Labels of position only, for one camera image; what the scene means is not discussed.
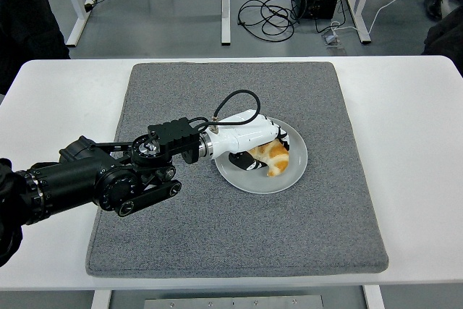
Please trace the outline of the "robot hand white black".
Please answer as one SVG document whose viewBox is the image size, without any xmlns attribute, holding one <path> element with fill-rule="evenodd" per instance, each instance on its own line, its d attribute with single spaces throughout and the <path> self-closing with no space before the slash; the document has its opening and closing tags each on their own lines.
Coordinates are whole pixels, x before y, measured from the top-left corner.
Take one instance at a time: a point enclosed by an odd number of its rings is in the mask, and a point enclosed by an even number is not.
<svg viewBox="0 0 463 309">
<path fill-rule="evenodd" d="M 268 117 L 259 114 L 252 119 L 254 113 L 250 109 L 227 117 L 215 132 L 208 127 L 202 133 L 200 156 L 216 159 L 228 153 L 228 160 L 240 169 L 266 166 L 269 177 L 282 174 L 289 165 L 289 136 Z"/>
</svg>

